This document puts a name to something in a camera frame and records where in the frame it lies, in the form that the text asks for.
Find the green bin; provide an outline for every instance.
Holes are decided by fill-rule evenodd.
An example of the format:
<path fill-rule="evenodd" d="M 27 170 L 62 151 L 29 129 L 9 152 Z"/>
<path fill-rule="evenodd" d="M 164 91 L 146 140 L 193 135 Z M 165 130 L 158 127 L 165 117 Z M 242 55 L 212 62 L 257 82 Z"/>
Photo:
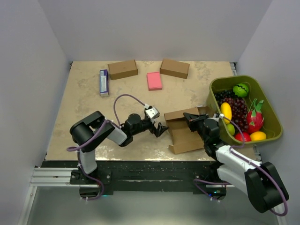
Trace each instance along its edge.
<path fill-rule="evenodd" d="M 246 104 L 250 107 L 252 101 L 257 98 L 258 101 L 264 100 L 261 111 L 264 117 L 264 124 L 260 131 L 263 131 L 267 135 L 267 139 L 254 142 L 246 142 L 246 146 L 253 146 L 254 144 L 265 143 L 278 139 L 283 132 L 282 126 L 270 105 L 267 97 L 265 96 L 261 86 L 256 79 L 246 76 L 230 76 L 224 78 L 217 78 L 210 83 L 210 92 L 206 100 L 206 105 L 212 108 L 215 112 L 221 113 L 218 103 L 215 99 L 214 94 L 224 90 L 232 90 L 234 85 L 238 83 L 244 83 L 249 87 L 249 94 L 244 97 Z M 223 141 L 227 142 L 229 145 L 241 145 L 242 142 L 236 140 L 228 132 L 227 126 L 224 120 L 220 123 L 220 137 Z"/>

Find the beige tabletop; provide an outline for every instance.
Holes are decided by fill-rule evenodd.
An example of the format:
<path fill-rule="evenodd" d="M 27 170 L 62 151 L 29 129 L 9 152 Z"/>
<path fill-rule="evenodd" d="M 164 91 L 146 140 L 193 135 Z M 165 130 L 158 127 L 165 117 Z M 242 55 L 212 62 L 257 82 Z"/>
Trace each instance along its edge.
<path fill-rule="evenodd" d="M 229 62 L 187 61 L 190 64 L 187 79 L 161 75 L 163 89 L 148 91 L 146 74 L 159 71 L 161 61 L 136 61 L 138 75 L 109 80 L 109 97 L 100 97 L 99 71 L 108 69 L 107 64 L 113 62 L 115 61 L 73 62 L 46 160 L 77 160 L 74 152 L 66 151 L 68 146 L 74 146 L 69 129 L 95 111 L 116 121 L 113 102 L 121 94 L 134 95 L 142 102 L 155 106 L 161 113 L 157 121 L 165 125 L 164 113 L 204 105 L 210 82 L 218 77 L 233 75 Z M 130 97 L 121 97 L 116 110 L 121 123 L 131 113 L 143 116 L 143 106 Z M 170 144 L 172 141 L 167 131 L 159 138 L 150 132 L 143 132 L 134 136 L 134 141 L 124 148 L 110 140 L 104 140 L 96 149 L 96 160 L 212 160 L 204 149 L 175 155 L 168 149 Z M 252 148 L 240 152 L 256 159 Z"/>

